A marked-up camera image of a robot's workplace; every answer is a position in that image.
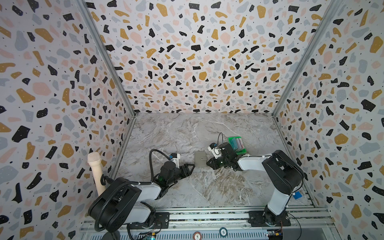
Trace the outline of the grey card holder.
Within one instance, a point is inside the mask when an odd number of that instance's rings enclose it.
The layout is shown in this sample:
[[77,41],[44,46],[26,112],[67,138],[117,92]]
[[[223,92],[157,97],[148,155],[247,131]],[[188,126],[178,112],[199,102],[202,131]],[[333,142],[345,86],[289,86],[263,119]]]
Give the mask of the grey card holder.
[[204,151],[194,152],[195,166],[197,168],[206,168],[207,167],[207,154]]

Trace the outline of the green card tray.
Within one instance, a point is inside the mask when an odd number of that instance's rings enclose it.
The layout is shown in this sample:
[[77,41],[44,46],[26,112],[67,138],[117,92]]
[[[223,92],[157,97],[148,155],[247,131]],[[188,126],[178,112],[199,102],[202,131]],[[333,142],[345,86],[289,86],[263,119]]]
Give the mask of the green card tray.
[[247,153],[242,137],[229,137],[228,141],[237,155],[244,155]]

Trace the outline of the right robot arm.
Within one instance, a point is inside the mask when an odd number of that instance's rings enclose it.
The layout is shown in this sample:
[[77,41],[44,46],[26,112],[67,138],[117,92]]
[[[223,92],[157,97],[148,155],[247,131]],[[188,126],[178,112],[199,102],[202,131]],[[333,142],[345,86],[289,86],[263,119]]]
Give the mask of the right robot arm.
[[208,150],[214,157],[207,165],[214,170],[224,167],[234,171],[267,173],[275,190],[267,204],[266,213],[271,213],[274,217],[280,216],[286,210],[291,195],[303,186],[304,172],[281,150],[267,155],[237,155],[230,143],[212,143]]

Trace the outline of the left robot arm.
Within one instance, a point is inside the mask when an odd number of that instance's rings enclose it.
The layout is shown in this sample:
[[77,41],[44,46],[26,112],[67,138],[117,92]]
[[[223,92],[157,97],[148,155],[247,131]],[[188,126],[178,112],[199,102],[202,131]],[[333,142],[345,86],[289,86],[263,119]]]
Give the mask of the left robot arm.
[[130,181],[121,177],[113,180],[98,169],[96,186],[101,190],[88,210],[88,215],[95,220],[95,230],[113,233],[122,225],[131,223],[151,227],[156,210],[146,201],[161,199],[178,181],[189,177],[194,169],[194,164],[184,164],[178,168],[175,162],[167,161],[150,182]]

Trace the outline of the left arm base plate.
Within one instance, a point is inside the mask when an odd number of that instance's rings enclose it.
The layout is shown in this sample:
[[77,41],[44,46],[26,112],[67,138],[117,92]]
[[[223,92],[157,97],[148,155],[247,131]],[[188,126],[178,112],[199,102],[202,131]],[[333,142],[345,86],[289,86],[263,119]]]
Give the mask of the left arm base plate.
[[144,223],[130,223],[129,227],[132,230],[149,231],[153,229],[168,229],[170,223],[170,213],[160,212],[150,214],[149,218]]

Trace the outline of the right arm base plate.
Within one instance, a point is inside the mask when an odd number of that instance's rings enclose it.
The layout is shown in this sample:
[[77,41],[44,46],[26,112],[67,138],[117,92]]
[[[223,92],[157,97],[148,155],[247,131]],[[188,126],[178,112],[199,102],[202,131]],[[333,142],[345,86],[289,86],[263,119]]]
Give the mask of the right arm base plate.
[[263,211],[250,211],[248,223],[252,227],[290,227],[291,222],[286,211],[275,215],[268,208]]

